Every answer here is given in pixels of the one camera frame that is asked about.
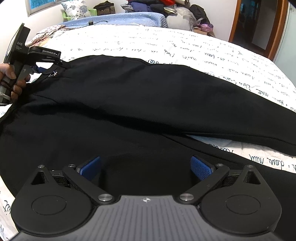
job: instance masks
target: silver bolt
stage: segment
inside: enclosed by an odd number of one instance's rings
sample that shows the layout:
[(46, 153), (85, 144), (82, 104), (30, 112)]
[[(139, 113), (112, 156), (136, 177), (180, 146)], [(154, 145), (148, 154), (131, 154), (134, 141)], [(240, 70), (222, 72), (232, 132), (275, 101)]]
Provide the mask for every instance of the silver bolt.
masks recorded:
[(105, 193), (105, 194), (99, 195), (98, 199), (102, 202), (108, 202), (108, 201), (111, 201), (113, 197), (112, 195)]
[(191, 201), (192, 199), (194, 199), (194, 196), (190, 193), (183, 193), (180, 195), (180, 199), (183, 201)]

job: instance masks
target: window frame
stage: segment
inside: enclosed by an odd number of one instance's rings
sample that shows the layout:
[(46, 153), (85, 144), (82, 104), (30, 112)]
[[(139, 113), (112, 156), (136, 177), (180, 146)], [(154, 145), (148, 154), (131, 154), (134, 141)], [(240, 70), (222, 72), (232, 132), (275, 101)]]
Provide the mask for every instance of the window frame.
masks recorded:
[(49, 3), (43, 4), (43, 5), (39, 6), (39, 7), (36, 7), (34, 9), (31, 9), (30, 0), (25, 0), (28, 17), (32, 16), (33, 14), (38, 13), (38, 12), (40, 12), (42, 10), (45, 10), (45, 9), (50, 8), (50, 7), (56, 6), (56, 5), (58, 5), (58, 4), (60, 4), (61, 2), (64, 2), (64, 1), (67, 1), (67, 0), (54, 0), (53, 2), (49, 2)]

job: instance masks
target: blue window pane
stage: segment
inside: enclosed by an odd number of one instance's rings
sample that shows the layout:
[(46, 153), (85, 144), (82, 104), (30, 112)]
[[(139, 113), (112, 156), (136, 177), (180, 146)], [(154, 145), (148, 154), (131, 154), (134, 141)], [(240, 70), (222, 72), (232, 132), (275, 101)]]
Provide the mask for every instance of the blue window pane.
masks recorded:
[(49, 2), (54, 2), (54, 0), (30, 0), (31, 9), (42, 6)]

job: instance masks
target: bed sheet with handwriting print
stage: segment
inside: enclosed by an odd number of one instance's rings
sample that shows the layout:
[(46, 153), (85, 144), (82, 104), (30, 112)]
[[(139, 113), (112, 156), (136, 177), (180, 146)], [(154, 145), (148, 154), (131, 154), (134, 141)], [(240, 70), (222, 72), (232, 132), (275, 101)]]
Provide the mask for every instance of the bed sheet with handwriting print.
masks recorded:
[[(92, 25), (65, 31), (43, 47), (61, 51), (64, 61), (104, 54), (140, 58), (152, 64), (186, 65), (296, 112), (296, 88), (272, 61), (206, 35), (168, 28)], [(49, 68), (48, 63), (38, 65)], [(8, 107), (0, 107), (0, 116)], [(231, 140), (193, 138), (263, 165), (296, 173), (296, 157), (270, 148)], [(0, 236), (3, 240), (17, 233), (9, 214), (13, 200), (0, 178)]]

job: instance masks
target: pile of clothes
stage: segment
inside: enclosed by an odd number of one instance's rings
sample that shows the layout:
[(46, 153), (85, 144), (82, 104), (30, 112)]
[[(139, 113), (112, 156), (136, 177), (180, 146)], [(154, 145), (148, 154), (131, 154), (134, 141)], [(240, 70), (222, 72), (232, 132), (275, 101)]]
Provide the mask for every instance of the pile of clothes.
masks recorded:
[(213, 31), (214, 26), (198, 5), (189, 7), (189, 0), (128, 0), (121, 4), (125, 12), (158, 12), (166, 17), (168, 27), (193, 31), (199, 27), (203, 32)]

